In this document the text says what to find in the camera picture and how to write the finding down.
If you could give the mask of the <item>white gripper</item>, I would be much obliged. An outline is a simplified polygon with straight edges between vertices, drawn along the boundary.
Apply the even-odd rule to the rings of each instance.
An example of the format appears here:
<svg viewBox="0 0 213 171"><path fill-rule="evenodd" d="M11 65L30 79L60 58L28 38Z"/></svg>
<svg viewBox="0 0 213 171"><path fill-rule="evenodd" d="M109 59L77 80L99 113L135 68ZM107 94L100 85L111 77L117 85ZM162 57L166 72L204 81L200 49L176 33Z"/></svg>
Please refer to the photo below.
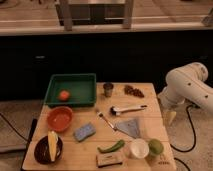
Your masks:
<svg viewBox="0 0 213 171"><path fill-rule="evenodd" d="M158 99L164 110L171 110L184 103L184 98L170 89L164 89L158 94ZM165 117L165 125L169 126L176 117L175 111L168 111Z"/></svg>

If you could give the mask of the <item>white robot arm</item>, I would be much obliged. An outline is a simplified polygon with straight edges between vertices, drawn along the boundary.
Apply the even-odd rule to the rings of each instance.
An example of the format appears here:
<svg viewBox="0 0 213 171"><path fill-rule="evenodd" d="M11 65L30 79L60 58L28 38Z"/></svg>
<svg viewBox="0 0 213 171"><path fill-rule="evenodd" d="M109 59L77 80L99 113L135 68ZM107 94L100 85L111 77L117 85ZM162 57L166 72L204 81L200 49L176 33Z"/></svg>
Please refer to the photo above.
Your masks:
<svg viewBox="0 0 213 171"><path fill-rule="evenodd" d="M175 108L185 100L213 114L213 88L205 84L207 78L208 69L200 62L172 69L166 74L166 86L157 95L165 125L172 123L177 114Z"/></svg>

